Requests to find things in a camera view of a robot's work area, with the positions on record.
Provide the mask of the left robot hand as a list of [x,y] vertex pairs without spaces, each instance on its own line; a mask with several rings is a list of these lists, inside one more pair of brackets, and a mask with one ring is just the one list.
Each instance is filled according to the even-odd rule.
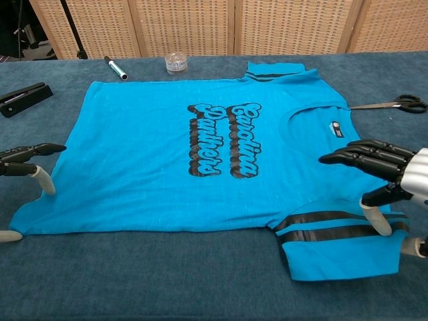
[[34,156],[49,156],[67,149],[66,146],[54,143],[42,143],[34,146],[18,146],[1,151],[1,176],[35,178],[44,193],[55,195],[56,188],[50,174],[41,166],[27,164]]

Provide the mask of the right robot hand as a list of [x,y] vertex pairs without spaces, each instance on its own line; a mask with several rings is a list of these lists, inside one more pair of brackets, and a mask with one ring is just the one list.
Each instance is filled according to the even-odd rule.
[[380,140],[355,140],[320,156],[318,161],[355,167],[388,182],[363,194],[359,201],[364,216],[380,235],[390,236],[393,232],[381,206],[407,200],[427,208],[426,148],[415,152]]

